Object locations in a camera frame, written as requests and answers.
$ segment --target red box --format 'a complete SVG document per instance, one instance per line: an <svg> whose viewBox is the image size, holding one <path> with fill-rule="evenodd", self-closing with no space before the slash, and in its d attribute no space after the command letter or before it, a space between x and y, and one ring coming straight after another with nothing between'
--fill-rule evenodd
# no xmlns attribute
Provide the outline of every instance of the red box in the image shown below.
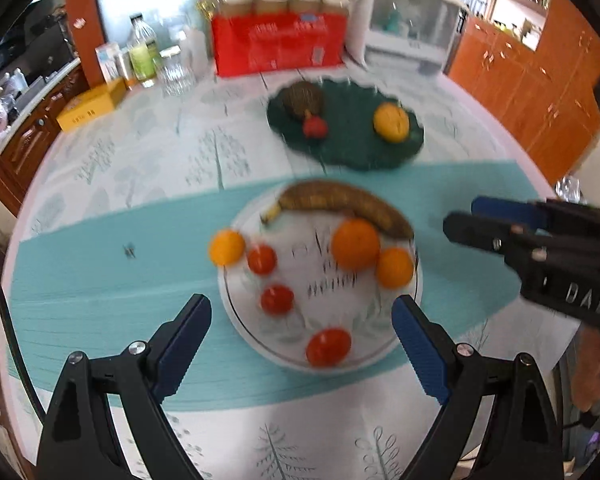
<svg viewBox="0 0 600 480"><path fill-rule="evenodd" d="M347 20L335 13L217 15L211 29L218 75L339 65Z"/></svg>

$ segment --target banana stem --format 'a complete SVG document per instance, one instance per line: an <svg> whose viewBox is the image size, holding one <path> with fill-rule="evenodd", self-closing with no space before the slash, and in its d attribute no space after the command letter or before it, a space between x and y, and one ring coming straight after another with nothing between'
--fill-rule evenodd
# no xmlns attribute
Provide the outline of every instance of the banana stem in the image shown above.
<svg viewBox="0 0 600 480"><path fill-rule="evenodd" d="M280 204L276 202L271 208L267 209L263 214L260 215L260 221L264 225L269 225L282 213Z"/></svg>

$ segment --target tomato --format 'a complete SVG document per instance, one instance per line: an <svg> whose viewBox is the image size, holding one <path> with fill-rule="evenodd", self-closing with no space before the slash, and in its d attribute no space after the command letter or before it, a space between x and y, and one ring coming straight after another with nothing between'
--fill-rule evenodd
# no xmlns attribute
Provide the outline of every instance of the tomato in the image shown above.
<svg viewBox="0 0 600 480"><path fill-rule="evenodd" d="M271 274L277 262L276 251L268 245L257 245L247 254L247 264L251 272L259 276Z"/></svg>
<svg viewBox="0 0 600 480"><path fill-rule="evenodd" d="M286 314L294 307L294 293L288 286L271 285L262 293L260 306L271 316Z"/></svg>
<svg viewBox="0 0 600 480"><path fill-rule="evenodd" d="M311 338L304 351L311 366L325 368L341 362L351 350L351 335L343 328L327 328Z"/></svg>

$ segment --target red fruit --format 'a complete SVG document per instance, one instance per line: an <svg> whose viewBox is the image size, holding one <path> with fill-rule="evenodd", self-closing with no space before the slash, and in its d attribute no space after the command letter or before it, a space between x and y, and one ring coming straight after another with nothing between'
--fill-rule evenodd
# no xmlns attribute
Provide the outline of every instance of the red fruit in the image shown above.
<svg viewBox="0 0 600 480"><path fill-rule="evenodd" d="M247 264L251 272L259 276L272 273L277 262L276 251L268 245L257 245L247 254Z"/></svg>
<svg viewBox="0 0 600 480"><path fill-rule="evenodd" d="M351 350L351 336L342 328L327 328L311 338L304 351L311 366L326 368L337 365Z"/></svg>
<svg viewBox="0 0 600 480"><path fill-rule="evenodd" d="M302 133L307 139L324 139L329 133L329 126L323 118L312 116L302 124Z"/></svg>
<svg viewBox="0 0 600 480"><path fill-rule="evenodd" d="M262 293L260 306L270 316L286 314L294 307L294 293L288 286L271 285Z"/></svg>

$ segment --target spice jar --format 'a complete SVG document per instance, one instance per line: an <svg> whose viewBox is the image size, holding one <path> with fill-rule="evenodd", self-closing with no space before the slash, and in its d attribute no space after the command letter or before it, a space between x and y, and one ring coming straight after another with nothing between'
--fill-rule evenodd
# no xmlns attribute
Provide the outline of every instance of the spice jar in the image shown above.
<svg viewBox="0 0 600 480"><path fill-rule="evenodd" d="M289 10L298 14L320 12L320 0L291 0Z"/></svg>
<svg viewBox="0 0 600 480"><path fill-rule="evenodd" d="M322 12L349 15L349 0L322 0Z"/></svg>
<svg viewBox="0 0 600 480"><path fill-rule="evenodd" d="M256 0L256 14L283 14L288 0Z"/></svg>
<svg viewBox="0 0 600 480"><path fill-rule="evenodd" d="M220 15L224 18L248 16L252 5L253 0L220 0Z"/></svg>

